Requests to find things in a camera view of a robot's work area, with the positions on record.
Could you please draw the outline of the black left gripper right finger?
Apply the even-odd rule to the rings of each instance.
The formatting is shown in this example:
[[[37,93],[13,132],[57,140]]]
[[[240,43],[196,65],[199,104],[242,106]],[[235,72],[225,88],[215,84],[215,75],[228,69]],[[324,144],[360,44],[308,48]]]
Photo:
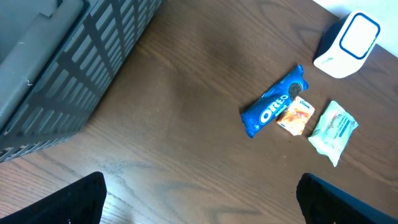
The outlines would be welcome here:
[[[296,198],[306,223],[391,223],[397,219],[347,194],[319,177],[304,173]]]

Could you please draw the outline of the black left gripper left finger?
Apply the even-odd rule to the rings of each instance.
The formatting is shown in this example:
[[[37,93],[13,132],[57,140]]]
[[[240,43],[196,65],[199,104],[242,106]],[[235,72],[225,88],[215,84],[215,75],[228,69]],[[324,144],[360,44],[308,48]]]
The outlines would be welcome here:
[[[99,224],[106,194],[104,175],[93,172],[38,202],[1,218],[1,224]]]

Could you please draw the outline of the mint green snack packet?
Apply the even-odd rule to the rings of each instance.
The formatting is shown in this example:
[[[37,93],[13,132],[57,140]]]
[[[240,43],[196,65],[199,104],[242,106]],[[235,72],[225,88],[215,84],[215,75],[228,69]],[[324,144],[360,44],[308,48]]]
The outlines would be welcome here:
[[[353,116],[336,101],[331,101],[308,140],[319,154],[327,156],[336,167],[352,132],[358,126]]]

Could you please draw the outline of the blue Oreo cookie pack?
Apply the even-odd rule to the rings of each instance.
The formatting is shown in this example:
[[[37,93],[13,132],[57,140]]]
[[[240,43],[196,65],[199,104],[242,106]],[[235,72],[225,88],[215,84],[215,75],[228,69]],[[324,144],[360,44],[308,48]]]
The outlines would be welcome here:
[[[301,92],[308,89],[303,74],[303,67],[297,65],[241,114],[246,134],[250,138],[254,138],[264,126],[284,112]]]

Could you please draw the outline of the small orange snack box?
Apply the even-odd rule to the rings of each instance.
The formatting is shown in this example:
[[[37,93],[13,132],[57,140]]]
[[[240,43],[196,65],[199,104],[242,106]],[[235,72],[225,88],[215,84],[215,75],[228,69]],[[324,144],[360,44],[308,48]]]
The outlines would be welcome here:
[[[315,108],[303,98],[297,96],[290,106],[279,116],[277,124],[293,136],[303,133],[306,124],[314,114]]]

